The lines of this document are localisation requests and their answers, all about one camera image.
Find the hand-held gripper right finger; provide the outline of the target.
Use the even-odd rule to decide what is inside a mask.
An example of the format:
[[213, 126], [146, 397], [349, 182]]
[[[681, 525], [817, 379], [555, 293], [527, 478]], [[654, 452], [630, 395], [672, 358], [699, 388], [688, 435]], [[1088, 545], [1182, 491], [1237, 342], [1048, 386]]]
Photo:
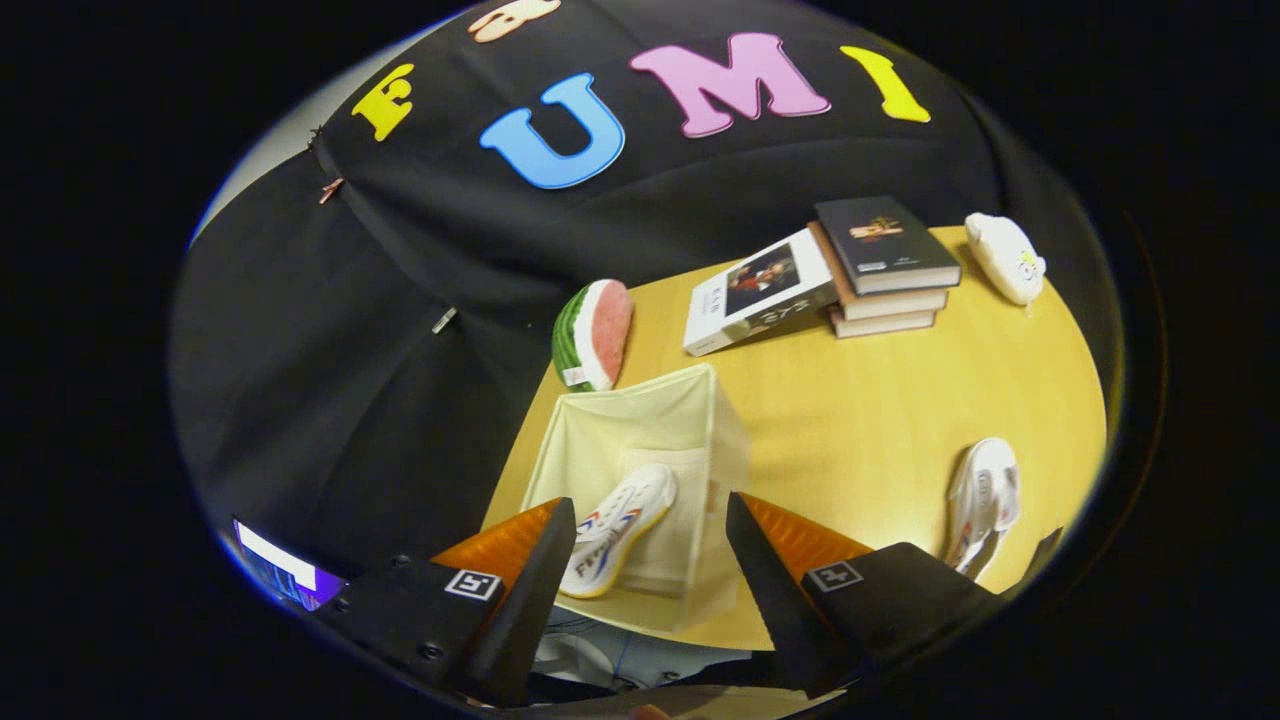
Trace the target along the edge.
[[913, 543], [873, 550], [745, 492], [730, 493], [724, 532], [782, 678], [810, 698], [887, 676], [1001, 607]]

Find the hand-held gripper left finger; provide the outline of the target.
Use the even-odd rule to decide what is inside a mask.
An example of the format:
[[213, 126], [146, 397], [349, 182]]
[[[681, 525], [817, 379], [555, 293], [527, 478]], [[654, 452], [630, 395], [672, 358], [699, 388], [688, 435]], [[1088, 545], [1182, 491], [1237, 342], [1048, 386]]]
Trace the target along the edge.
[[335, 634], [428, 691], [524, 705], [575, 539], [573, 502], [556, 497], [442, 552], [396, 556], [335, 597]]

